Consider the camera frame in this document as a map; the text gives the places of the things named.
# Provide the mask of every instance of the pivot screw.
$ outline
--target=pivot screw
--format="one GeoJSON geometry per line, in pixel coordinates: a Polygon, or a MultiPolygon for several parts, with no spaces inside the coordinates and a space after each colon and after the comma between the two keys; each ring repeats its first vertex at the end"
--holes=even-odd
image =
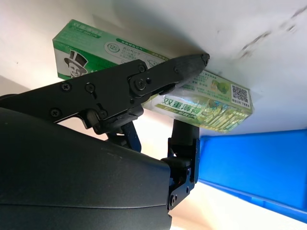
{"type": "Polygon", "coordinates": [[[138,79],[134,82],[135,87],[139,90],[142,91],[146,88],[146,82],[143,79],[138,79]]]}

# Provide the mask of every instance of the cartoon man with top hat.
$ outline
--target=cartoon man with top hat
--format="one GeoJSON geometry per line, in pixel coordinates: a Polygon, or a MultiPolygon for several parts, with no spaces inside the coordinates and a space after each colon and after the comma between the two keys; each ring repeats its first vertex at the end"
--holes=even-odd
{"type": "Polygon", "coordinates": [[[71,50],[69,58],[64,58],[64,61],[69,67],[71,72],[71,78],[77,78],[84,74],[87,74],[87,70],[84,68],[88,61],[78,52],[71,50]]]}

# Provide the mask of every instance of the qr code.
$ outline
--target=qr code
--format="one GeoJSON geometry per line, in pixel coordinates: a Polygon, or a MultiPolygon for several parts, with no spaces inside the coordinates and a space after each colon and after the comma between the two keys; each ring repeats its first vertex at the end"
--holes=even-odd
{"type": "Polygon", "coordinates": [[[231,96],[233,103],[250,108],[249,93],[246,89],[231,85],[231,96]]]}

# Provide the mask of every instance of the blue plastic bin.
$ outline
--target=blue plastic bin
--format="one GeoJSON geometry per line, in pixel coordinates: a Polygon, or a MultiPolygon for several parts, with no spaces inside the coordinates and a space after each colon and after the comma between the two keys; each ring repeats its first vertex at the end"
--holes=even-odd
{"type": "Polygon", "coordinates": [[[307,223],[307,130],[202,137],[200,181],[307,223]]]}

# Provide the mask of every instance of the cardboard box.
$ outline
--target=cardboard box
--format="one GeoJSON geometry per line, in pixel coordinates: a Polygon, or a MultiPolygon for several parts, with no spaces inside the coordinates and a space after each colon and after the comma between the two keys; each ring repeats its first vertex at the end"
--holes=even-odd
{"type": "MultiPolygon", "coordinates": [[[[136,59],[148,68],[169,59],[76,20],[53,39],[53,46],[58,76],[64,80],[136,59]]],[[[219,132],[232,130],[253,110],[248,89],[206,71],[168,95],[152,97],[143,106],[219,132]]]]}

